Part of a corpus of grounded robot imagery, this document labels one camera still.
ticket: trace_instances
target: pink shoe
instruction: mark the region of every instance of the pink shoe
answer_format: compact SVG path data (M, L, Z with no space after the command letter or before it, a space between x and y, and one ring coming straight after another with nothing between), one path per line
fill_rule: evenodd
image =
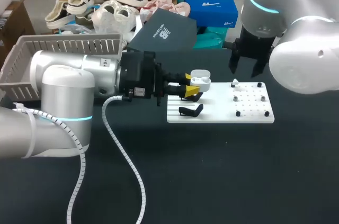
M153 0L148 2L145 7L141 8L140 16L143 21L148 21L158 8L169 10L172 0Z
M182 2L182 3L178 3L177 5L172 4L171 8L169 8L168 10L173 13L187 17L190 15L191 7L188 3Z

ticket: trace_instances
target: white pegboard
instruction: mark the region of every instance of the white pegboard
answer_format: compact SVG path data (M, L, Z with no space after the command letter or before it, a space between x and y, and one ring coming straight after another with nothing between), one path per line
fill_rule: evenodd
M229 83L211 83L208 92L204 93L198 102L182 101L178 96L168 96L167 121L169 123L273 123L274 114L267 93L266 85L261 83L240 82L235 87ZM179 107L197 109L204 108L196 118L179 114Z

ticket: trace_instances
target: gray shoe box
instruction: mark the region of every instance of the gray shoe box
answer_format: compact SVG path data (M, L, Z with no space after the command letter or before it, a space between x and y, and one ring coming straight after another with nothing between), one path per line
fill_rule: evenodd
M127 45L134 51L191 50L197 41L197 22L170 11L157 9Z

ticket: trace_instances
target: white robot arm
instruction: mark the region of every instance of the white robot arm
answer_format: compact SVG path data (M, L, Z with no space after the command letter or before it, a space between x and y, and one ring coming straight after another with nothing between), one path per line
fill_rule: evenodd
M273 77L301 94L339 87L339 0L244 0L241 20L233 63L240 56L257 59L257 67L269 61Z
M198 86L190 86L185 73L163 71L161 64L155 62L154 53L135 54L125 53L119 62L75 53L38 51L31 61L30 80L41 96L41 111L68 125L86 151L95 97L122 95L122 100L131 101L154 96L160 105L165 94L184 98L199 92ZM169 82L180 85L171 86ZM35 131L35 147L30 156L78 155L65 131L46 119L34 118L35 128L27 114L0 107L0 158L27 157L32 131Z

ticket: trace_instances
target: dark table surface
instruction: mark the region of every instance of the dark table surface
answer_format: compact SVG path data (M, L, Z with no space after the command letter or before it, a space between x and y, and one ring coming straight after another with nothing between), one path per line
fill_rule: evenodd
M169 124L166 100L113 103L108 121L144 180L143 223L338 223L338 92L299 95L254 61L228 68L229 51L163 53L172 72L211 71L213 82L264 82L273 124ZM94 108L87 169L73 223L135 223L139 185ZM79 159L0 160L0 223L66 222Z

